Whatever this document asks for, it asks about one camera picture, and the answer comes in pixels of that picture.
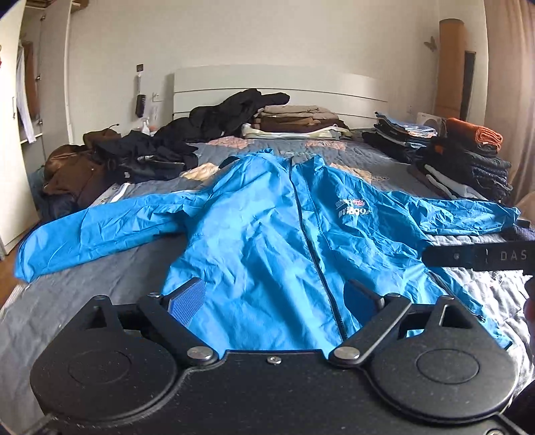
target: headboard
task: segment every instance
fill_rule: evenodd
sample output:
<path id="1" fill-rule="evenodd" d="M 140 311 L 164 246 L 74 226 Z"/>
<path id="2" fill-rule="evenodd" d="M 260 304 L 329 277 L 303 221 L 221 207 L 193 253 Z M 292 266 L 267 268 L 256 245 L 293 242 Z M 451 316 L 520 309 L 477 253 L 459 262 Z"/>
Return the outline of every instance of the headboard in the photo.
<path id="1" fill-rule="evenodd" d="M 249 88 L 285 92 L 289 104 L 326 107 L 353 129 L 373 127 L 374 112 L 386 112 L 388 106 L 384 86 L 371 77 L 304 66 L 211 65 L 175 72 L 173 119 Z"/>

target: orange blanket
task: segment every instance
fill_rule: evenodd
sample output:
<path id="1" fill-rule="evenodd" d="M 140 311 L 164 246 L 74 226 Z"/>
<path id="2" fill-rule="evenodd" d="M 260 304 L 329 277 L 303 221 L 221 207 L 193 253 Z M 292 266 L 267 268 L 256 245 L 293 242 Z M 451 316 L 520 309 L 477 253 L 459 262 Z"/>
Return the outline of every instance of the orange blanket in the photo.
<path id="1" fill-rule="evenodd" d="M 448 133 L 451 133 L 453 136 L 460 136 L 472 140 L 477 144 L 487 142 L 490 145 L 494 145 L 498 150 L 503 142 L 503 136 L 494 130 L 482 127 L 481 125 L 470 124 L 457 118 L 448 118 L 446 120 L 446 128 L 448 129 Z"/>

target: gray fabric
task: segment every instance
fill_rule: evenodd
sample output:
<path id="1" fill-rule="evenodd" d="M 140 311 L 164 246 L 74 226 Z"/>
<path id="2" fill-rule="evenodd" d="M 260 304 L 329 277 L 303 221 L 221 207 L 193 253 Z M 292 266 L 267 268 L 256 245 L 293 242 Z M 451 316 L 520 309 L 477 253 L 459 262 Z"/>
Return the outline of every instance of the gray fabric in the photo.
<path id="1" fill-rule="evenodd" d="M 230 145 L 199 144 L 199 163 L 219 165 L 230 155 L 264 148 L 300 162 L 314 154 L 327 164 L 369 171 L 372 184 L 382 190 L 404 190 L 416 196 L 436 197 L 426 186 L 398 163 L 366 144 L 328 140 L 237 140 Z M 239 144 L 247 146 L 236 148 Z M 177 178 L 168 182 L 151 181 L 127 188 L 123 198 L 148 193 L 192 189 L 200 184 Z M 103 195 L 109 201 L 115 191 Z M 498 235 L 482 237 L 439 236 L 436 243 L 502 241 Z M 114 304 L 133 303 L 142 295 L 159 291 L 171 262 L 186 244 L 183 236 L 164 237 L 147 245 L 51 275 L 40 277 L 0 311 L 0 420 L 16 432 L 28 428 L 42 413 L 29 387 L 33 362 L 58 331 L 93 296 L 108 295 Z M 483 302 L 514 344 L 509 353 L 519 371 L 517 391 L 533 377 L 529 334 L 522 306 L 526 299 L 524 277 L 520 272 L 473 272 L 452 268 L 450 272 L 471 294 Z"/>

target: jacket sleeve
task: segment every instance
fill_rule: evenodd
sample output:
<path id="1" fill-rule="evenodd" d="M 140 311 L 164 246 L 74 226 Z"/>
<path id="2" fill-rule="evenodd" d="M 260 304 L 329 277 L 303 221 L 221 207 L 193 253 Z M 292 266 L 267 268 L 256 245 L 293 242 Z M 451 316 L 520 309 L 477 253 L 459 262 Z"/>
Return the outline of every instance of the jacket sleeve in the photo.
<path id="1" fill-rule="evenodd" d="M 91 207 L 33 231 L 19 249 L 14 274 L 27 282 L 185 231 L 209 192 L 153 194 Z"/>
<path id="2" fill-rule="evenodd" d="M 420 229 L 431 235 L 479 236 L 511 227 L 518 208 L 470 199 L 415 198 L 403 192 L 386 193 L 410 214 Z"/>

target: jacket zipper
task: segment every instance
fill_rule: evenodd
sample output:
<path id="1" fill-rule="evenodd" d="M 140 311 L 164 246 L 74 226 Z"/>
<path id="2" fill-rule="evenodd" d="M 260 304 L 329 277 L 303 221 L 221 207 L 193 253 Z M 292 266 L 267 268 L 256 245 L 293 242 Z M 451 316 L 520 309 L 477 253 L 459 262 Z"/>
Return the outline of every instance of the jacket zipper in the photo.
<path id="1" fill-rule="evenodd" d="M 482 316 L 481 314 L 478 314 L 478 313 L 474 313 L 472 310 L 470 310 L 467 305 L 462 301 L 460 300 L 457 296 L 455 296 L 453 294 L 453 292 L 448 288 L 448 286 L 446 285 L 446 283 L 444 282 L 444 280 L 439 277 L 435 272 L 433 271 L 429 271 L 428 272 L 429 276 L 431 277 L 431 279 L 442 289 L 444 290 L 447 294 L 449 294 L 450 296 L 454 297 L 456 300 L 458 300 L 461 304 L 463 304 L 463 306 L 468 310 L 470 311 L 475 317 L 477 317 L 477 319 L 481 322 L 481 323 L 485 323 L 487 319 L 485 319 L 484 316 Z"/>
<path id="2" fill-rule="evenodd" d="M 322 282 L 323 288 L 325 292 L 327 293 L 327 297 L 329 299 L 329 303 L 331 305 L 331 309 L 333 312 L 334 320 L 336 321 L 336 325 L 338 328 L 338 333 L 340 334 L 340 337 L 342 337 L 342 341 L 346 341 L 348 338 L 345 326 L 342 322 L 342 316 L 340 314 L 340 310 L 338 308 L 338 305 L 336 303 L 336 299 L 334 299 L 333 294 L 329 290 L 329 286 L 327 284 L 327 279 L 325 278 L 325 275 L 322 272 L 322 269 L 319 265 L 318 261 L 318 255 L 316 253 L 316 250 L 314 249 L 314 246 L 312 245 L 312 241 L 307 236 L 306 231 L 304 230 L 303 226 L 303 213 L 301 211 L 301 202 L 299 201 L 299 197 L 297 195 L 297 188 L 295 187 L 294 182 L 292 181 L 292 168 L 293 168 L 293 161 L 290 158 L 289 159 L 290 166 L 288 171 L 288 177 L 290 179 L 290 183 L 292 184 L 292 187 L 294 188 L 294 195 L 295 195 L 295 202 L 297 203 L 297 212 L 299 214 L 299 226 L 301 227 L 301 232 L 303 233 L 304 239 L 307 243 L 308 252 L 310 254 L 310 257 L 312 258 L 312 262 L 314 263 L 314 266 L 316 268 L 316 272 L 319 276 L 319 280 Z"/>

